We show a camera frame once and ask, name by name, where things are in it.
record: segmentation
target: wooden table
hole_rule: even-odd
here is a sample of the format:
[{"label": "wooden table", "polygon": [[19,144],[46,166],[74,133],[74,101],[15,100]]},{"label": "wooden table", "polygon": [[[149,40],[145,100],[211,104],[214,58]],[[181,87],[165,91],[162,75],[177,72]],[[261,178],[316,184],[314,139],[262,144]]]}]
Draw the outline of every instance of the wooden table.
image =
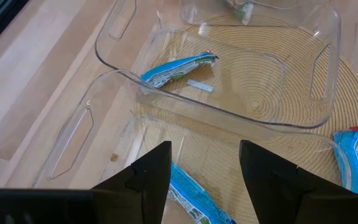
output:
[{"label": "wooden table", "polygon": [[[342,18],[342,56],[358,73],[358,1],[331,3]],[[93,46],[113,4],[32,0],[0,36],[0,187],[31,185],[15,170],[45,156],[21,161],[26,150],[52,148],[87,87],[109,70]],[[42,133],[49,138],[32,141]]]}]

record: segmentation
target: woven placemat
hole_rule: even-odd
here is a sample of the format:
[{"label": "woven placemat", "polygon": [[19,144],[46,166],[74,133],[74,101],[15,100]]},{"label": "woven placemat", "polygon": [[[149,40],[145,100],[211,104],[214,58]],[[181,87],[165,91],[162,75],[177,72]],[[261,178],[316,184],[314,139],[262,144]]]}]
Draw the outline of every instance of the woven placemat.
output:
[{"label": "woven placemat", "polygon": [[[269,23],[266,18],[254,17],[251,24],[256,25],[260,22],[259,20],[263,20],[264,24]],[[214,19],[213,22],[224,24],[225,21],[233,22],[233,18],[220,17]],[[274,19],[271,23],[276,26],[248,26],[246,29],[242,26],[188,26],[181,30],[176,37],[169,37],[162,51],[156,54],[152,60],[150,67],[160,65],[175,57],[196,55],[195,52],[211,50],[212,48],[217,51],[214,53],[221,54],[218,55],[221,57],[221,61],[215,65],[218,68],[200,67],[182,80],[168,83],[163,89],[261,120],[302,123],[306,119],[313,122],[314,118],[324,117],[324,107],[316,110],[316,107],[320,105],[305,104],[305,92],[310,90],[310,83],[308,83],[307,78],[302,77],[302,74],[308,74],[309,69],[305,66],[308,61],[302,62],[302,60],[309,60],[309,54],[320,49],[321,42],[316,39],[315,42],[304,45],[302,40],[310,40],[310,37],[312,37],[304,29],[280,27],[284,24]],[[200,37],[200,32],[203,32],[203,38]],[[249,49],[254,52],[259,50],[270,52],[272,55],[278,55],[279,60],[286,60],[287,65],[284,69],[289,70],[289,74],[286,75],[291,76],[289,78],[284,77],[286,78],[286,85],[282,85],[282,68],[275,65],[273,61],[266,61],[263,58],[258,58],[257,54],[250,54],[247,51]],[[249,66],[253,66],[253,63],[258,64],[258,66],[247,70]],[[317,97],[325,88],[324,84],[327,80],[325,67],[327,64],[328,53],[323,52],[316,64],[314,77],[316,85],[315,90],[312,90],[311,93]],[[243,79],[239,74],[250,76]],[[348,64],[341,60],[332,115],[321,127],[307,131],[332,139],[333,132],[358,126],[358,79],[356,76]],[[214,86],[214,93],[211,94],[188,86],[186,83],[189,78]],[[274,97],[277,91],[287,94],[283,97],[285,101],[280,101]],[[250,208],[249,212],[251,213],[250,217],[253,217],[253,209]],[[252,223],[255,219],[244,219],[243,221]]]}]

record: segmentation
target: clear plastic container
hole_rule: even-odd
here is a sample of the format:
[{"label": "clear plastic container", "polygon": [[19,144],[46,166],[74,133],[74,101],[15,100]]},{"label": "clear plastic container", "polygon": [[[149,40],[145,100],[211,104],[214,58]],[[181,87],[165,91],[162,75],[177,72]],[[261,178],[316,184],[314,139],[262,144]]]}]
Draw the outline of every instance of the clear plastic container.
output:
[{"label": "clear plastic container", "polygon": [[[242,8],[229,2],[117,0],[98,35],[96,54],[111,68],[141,76],[210,50],[220,58],[214,66],[202,65],[159,91],[264,124],[322,125],[335,97],[337,12],[324,1],[269,6],[244,0],[253,11],[239,17]],[[213,91],[189,86],[189,79]]]},{"label": "clear plastic container", "polygon": [[[270,129],[139,81],[138,76],[118,70],[92,83],[40,165],[34,187],[90,188],[162,141],[171,141],[173,162],[201,184],[219,207],[238,223],[255,222],[239,164],[241,139],[341,184],[332,140]],[[350,186],[349,169],[347,176]]]}]

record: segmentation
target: round placemat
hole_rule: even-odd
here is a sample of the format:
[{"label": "round placemat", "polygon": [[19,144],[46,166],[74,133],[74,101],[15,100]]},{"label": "round placemat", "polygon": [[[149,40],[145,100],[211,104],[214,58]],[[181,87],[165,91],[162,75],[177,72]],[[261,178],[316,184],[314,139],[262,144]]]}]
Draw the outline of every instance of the round placemat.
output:
[{"label": "round placemat", "polygon": [[[211,22],[224,24],[225,20],[232,22],[233,18],[220,17]],[[272,23],[280,25],[279,22],[273,19]],[[208,39],[197,39],[200,36],[200,32],[204,32],[203,35],[208,36]],[[300,75],[302,73],[307,74],[305,71],[307,71],[308,68],[297,63],[302,60],[302,56],[312,54],[316,49],[321,48],[319,41],[316,41],[314,43],[315,45],[312,43],[304,45],[302,39],[310,39],[307,35],[309,34],[307,34],[304,29],[288,29],[287,27],[280,26],[249,26],[247,29],[241,29],[239,26],[188,26],[181,30],[181,34],[178,37],[170,39],[168,43],[165,43],[165,48],[155,56],[150,67],[155,67],[172,60],[173,55],[174,57],[179,56],[180,58],[180,56],[189,55],[190,53],[201,52],[202,49],[209,50],[208,47],[216,49],[225,57],[228,57],[225,61],[227,67],[219,68],[218,70],[227,70],[227,73],[231,75],[228,78],[228,80],[231,81],[230,88],[219,89],[220,86],[227,84],[225,83],[223,73],[216,77],[206,77],[206,74],[211,73],[210,68],[200,67],[185,76],[182,80],[168,83],[163,87],[163,90],[174,92],[213,106],[215,106],[215,103],[219,103],[219,106],[223,104],[232,109],[231,112],[237,114],[242,113],[241,115],[244,116],[260,115],[261,119],[278,119],[288,123],[301,123],[305,119],[324,116],[323,107],[320,110],[313,108],[313,111],[317,111],[313,112],[313,114],[307,111],[308,107],[311,109],[311,106],[319,107],[320,105],[305,105],[305,99],[302,97],[305,96],[306,91],[310,90],[306,87],[309,83],[305,83],[304,78],[296,76],[297,72],[299,72]],[[214,40],[219,40],[223,44],[219,45],[215,43]],[[288,45],[290,49],[283,48],[283,42],[287,44],[291,43]],[[293,75],[290,79],[286,79],[286,83],[290,85],[283,88],[281,85],[281,68],[277,68],[271,60],[257,58],[257,55],[253,58],[252,54],[242,52],[242,49],[253,49],[256,52],[262,49],[275,53],[276,55],[282,54],[282,59],[284,58],[284,60],[288,62],[285,69],[291,70],[291,74]],[[292,58],[286,58],[286,55],[291,54]],[[252,64],[249,63],[250,60],[254,60],[253,63],[258,63],[259,65],[258,68],[254,67],[252,71],[247,71],[247,67],[244,66],[244,63],[252,66]],[[315,94],[317,97],[321,94],[321,89],[324,88],[325,81],[327,80],[326,68],[324,69],[324,65],[327,64],[328,55],[323,54],[323,57],[319,58],[319,62],[315,67],[314,81],[316,83],[316,89],[311,91],[311,94]],[[242,80],[240,76],[236,76],[234,72],[236,70],[239,71],[238,74],[246,73],[254,77],[251,77],[251,79],[248,77],[247,81],[249,83],[244,83],[244,80]],[[261,79],[258,75],[265,75],[265,77]],[[334,109],[331,117],[319,128],[307,131],[318,133],[332,139],[333,132],[352,126],[358,126],[358,79],[356,76],[348,64],[341,59],[339,62]],[[208,92],[197,90],[196,88],[189,88],[186,84],[189,78],[214,86],[214,94],[219,97],[211,99]],[[243,86],[243,88],[236,88],[237,83],[239,85],[244,84],[245,86]],[[277,91],[282,91],[281,94],[289,94],[284,97],[287,99],[285,102],[280,102],[274,97]],[[277,102],[285,105],[286,108],[277,106]]]}]

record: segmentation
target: wooden surface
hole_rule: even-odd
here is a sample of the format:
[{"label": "wooden surface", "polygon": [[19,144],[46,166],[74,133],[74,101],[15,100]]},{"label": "wooden surface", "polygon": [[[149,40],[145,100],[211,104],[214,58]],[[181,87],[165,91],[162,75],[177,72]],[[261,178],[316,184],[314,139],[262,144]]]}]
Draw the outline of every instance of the wooden surface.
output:
[{"label": "wooden surface", "polygon": [[[342,56],[358,73],[358,1],[331,3],[342,18]],[[0,36],[0,187],[26,187],[15,170],[47,156],[21,161],[26,150],[52,148],[87,87],[109,70],[93,45],[113,4],[32,0]]]}]

